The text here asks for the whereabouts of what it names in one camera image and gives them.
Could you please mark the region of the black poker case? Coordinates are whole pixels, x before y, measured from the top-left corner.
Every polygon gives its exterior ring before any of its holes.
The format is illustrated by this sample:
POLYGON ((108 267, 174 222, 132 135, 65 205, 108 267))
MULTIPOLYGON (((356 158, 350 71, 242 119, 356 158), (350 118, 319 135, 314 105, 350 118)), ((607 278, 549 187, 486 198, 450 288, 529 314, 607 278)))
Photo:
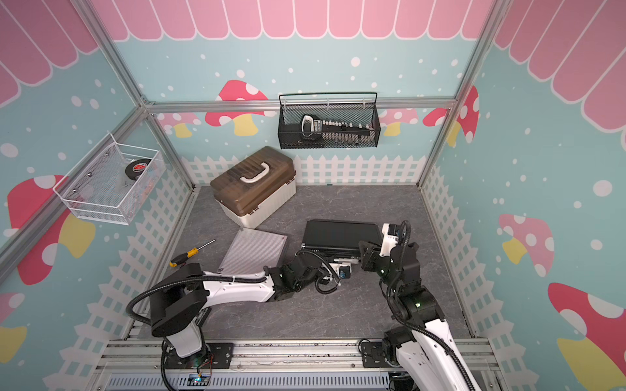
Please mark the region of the black poker case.
POLYGON ((376 223, 311 219, 306 223, 301 249, 333 257, 359 257, 361 241, 381 245, 381 229, 376 223))

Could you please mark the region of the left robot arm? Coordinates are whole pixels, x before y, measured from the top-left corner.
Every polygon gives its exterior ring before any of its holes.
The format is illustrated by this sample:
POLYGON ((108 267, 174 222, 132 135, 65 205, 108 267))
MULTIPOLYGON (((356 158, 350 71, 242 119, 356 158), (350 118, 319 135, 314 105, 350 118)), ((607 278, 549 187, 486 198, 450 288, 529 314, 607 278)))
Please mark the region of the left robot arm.
POLYGON ((292 262, 264 267, 247 275, 223 275, 202 270, 199 264, 182 266, 127 304, 127 315, 147 324, 153 337, 181 359, 205 357, 209 348, 202 324, 214 306, 235 302, 282 301, 309 285, 326 295, 350 278, 349 262, 333 262, 318 253, 300 250, 292 262))

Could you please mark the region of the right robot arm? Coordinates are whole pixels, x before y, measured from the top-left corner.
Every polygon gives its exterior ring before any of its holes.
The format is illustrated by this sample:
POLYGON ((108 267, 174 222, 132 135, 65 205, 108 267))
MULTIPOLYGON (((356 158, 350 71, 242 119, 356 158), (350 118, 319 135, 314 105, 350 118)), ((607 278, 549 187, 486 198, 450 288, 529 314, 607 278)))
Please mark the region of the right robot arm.
POLYGON ((360 242, 360 260, 363 270, 378 275, 383 298, 399 323, 382 339, 385 360, 406 371, 418 390, 479 390, 440 304, 422 283, 410 222, 386 223, 381 234, 381 244, 360 242))

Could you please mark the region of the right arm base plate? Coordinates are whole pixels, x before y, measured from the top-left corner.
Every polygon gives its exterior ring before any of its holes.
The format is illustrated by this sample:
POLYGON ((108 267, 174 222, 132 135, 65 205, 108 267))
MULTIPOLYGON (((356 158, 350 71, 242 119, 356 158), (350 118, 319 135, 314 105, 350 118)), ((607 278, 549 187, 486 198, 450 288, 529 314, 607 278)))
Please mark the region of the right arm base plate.
POLYGON ((357 344, 364 368, 400 368, 396 352, 387 340, 361 339, 357 344))

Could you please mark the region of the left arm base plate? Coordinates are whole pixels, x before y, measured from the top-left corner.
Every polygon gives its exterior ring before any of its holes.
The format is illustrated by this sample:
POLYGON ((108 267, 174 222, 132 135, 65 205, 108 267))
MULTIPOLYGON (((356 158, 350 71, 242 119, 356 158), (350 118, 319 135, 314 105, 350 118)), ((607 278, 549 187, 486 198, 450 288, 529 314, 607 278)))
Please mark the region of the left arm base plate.
POLYGON ((165 353, 165 368, 176 370, 229 369, 233 357, 233 343, 205 343, 197 353, 180 358, 174 348, 168 347, 165 353))

